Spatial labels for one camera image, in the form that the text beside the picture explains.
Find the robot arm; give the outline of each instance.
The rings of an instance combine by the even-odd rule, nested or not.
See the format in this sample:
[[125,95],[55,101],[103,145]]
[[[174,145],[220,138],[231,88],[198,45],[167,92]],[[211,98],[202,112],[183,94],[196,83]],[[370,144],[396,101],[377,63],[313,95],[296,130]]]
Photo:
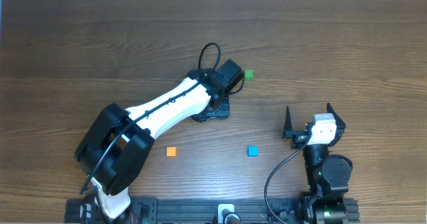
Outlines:
[[[113,103],[99,114],[75,158],[86,173],[92,173],[97,204],[107,217],[117,219],[129,207],[127,187],[141,171],[155,139],[189,116],[196,121],[226,118],[217,111],[224,101],[228,107],[228,94],[243,76],[241,67],[229,59],[217,71],[191,70],[176,88],[153,101],[126,110]],[[126,145],[121,147],[116,139]]]

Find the wooden table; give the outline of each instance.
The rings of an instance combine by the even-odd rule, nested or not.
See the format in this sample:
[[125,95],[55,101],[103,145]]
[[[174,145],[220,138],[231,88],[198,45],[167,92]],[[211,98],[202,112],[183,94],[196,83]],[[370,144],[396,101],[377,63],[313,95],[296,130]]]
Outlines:
[[[354,162],[346,196],[361,220],[426,220],[427,0],[3,0],[2,22],[0,221],[61,222],[85,179],[73,152],[98,113],[174,88],[211,41],[254,81],[229,119],[163,134],[132,195],[261,199],[293,152],[286,105],[301,129],[330,102],[348,125],[332,150]],[[302,161],[270,197],[306,190]]]

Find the tabletop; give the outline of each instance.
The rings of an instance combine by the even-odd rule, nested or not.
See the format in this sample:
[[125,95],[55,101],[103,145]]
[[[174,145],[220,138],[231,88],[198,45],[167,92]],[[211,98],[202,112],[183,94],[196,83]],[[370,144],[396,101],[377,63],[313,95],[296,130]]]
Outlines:
[[[426,0],[3,0],[1,21],[0,221],[62,222],[85,180],[73,152],[99,112],[173,89],[212,41],[254,80],[230,118],[157,139],[131,195],[261,199],[294,151],[286,106],[302,129],[330,102],[361,221],[426,221]],[[202,65],[215,58],[209,48]],[[278,171],[270,197],[307,190],[302,162]]]

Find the orange cube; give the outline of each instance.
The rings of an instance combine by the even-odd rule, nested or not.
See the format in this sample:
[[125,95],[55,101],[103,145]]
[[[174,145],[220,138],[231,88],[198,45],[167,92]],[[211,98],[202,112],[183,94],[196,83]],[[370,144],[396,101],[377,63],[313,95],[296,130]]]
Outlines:
[[166,147],[166,157],[176,157],[176,147]]

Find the wood grain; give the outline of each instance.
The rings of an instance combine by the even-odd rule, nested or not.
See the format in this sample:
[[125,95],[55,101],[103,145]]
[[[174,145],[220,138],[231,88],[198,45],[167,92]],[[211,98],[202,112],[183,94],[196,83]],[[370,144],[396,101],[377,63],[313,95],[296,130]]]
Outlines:
[[[302,128],[330,102],[348,125],[333,150],[354,162],[346,196],[361,220],[426,221],[426,0],[3,0],[2,12],[0,221],[61,222],[85,178],[73,152],[98,113],[172,89],[211,41],[255,80],[229,119],[162,135],[132,195],[262,198],[292,152],[286,105]],[[214,59],[208,49],[203,65]],[[271,197],[306,190],[301,163],[278,172]]]

